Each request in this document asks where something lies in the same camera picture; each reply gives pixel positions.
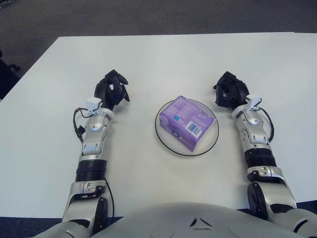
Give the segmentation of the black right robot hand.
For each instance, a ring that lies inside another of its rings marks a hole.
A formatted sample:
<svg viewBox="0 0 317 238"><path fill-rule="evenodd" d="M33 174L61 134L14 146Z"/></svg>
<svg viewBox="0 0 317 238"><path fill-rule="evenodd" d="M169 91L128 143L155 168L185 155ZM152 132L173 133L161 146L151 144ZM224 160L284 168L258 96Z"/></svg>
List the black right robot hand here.
<svg viewBox="0 0 317 238"><path fill-rule="evenodd" d="M250 94L246 84L228 71L223 74L213 89L216 91L215 103L232 110L246 104L246 96Z"/></svg>

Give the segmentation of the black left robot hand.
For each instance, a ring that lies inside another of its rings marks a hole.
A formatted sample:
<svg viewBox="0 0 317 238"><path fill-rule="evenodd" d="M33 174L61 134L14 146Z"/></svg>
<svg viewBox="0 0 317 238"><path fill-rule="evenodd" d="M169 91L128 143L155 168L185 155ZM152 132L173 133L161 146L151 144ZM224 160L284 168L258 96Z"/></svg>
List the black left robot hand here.
<svg viewBox="0 0 317 238"><path fill-rule="evenodd" d="M102 108L112 111L123 99L130 101L126 85L127 79L113 69L96 85L94 97L101 99Z"/></svg>

